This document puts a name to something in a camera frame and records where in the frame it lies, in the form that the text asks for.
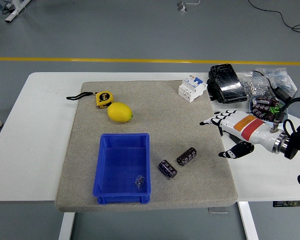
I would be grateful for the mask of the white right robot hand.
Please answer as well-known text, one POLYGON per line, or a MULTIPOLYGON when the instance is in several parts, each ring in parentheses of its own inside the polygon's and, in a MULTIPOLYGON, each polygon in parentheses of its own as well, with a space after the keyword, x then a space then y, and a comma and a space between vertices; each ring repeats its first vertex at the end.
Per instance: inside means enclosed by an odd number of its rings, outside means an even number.
POLYGON ((220 157, 228 159, 238 159, 252 153, 254 145, 261 145, 267 151, 278 154, 280 142, 285 137, 282 130, 272 132, 272 127, 269 124, 240 110, 219 112, 199 124, 201 126, 215 125, 221 135, 227 133, 239 139, 239 143, 231 149, 218 154, 220 157))

